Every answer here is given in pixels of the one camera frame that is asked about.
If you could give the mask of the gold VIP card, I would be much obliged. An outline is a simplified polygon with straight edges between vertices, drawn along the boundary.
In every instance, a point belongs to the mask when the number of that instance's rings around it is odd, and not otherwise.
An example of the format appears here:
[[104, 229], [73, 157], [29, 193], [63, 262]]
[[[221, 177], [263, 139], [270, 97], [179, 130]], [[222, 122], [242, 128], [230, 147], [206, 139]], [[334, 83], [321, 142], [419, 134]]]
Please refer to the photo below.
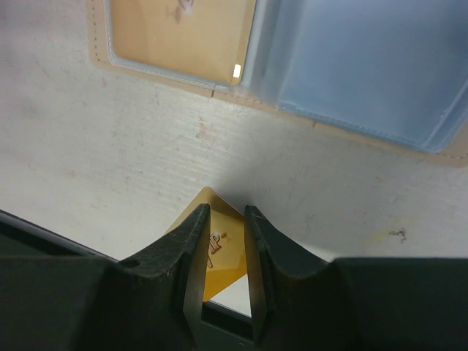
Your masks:
[[255, 1], [111, 1], [112, 52], [120, 59], [236, 86]]
[[197, 193], [166, 232], [179, 226], [200, 204], [208, 204], [211, 209], [203, 296], [203, 300], [207, 302], [247, 274], [244, 215], [206, 186]]

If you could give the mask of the beige leather card holder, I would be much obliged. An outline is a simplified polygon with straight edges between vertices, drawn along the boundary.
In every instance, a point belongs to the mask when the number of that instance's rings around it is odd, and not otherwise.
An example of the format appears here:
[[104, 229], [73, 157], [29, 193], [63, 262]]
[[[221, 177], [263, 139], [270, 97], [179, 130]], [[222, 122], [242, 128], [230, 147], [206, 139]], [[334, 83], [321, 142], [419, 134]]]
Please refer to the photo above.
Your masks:
[[98, 67], [467, 165], [465, 1], [255, 1], [236, 86], [117, 57], [110, 2], [86, 4]]

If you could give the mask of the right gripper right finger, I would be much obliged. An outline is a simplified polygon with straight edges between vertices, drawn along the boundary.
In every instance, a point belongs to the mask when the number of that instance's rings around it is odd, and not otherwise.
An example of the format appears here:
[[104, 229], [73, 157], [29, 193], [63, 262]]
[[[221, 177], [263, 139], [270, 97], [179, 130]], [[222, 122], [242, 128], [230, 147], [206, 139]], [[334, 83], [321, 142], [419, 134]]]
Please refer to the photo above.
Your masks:
[[258, 350], [465, 350], [464, 258], [326, 262], [245, 208]]

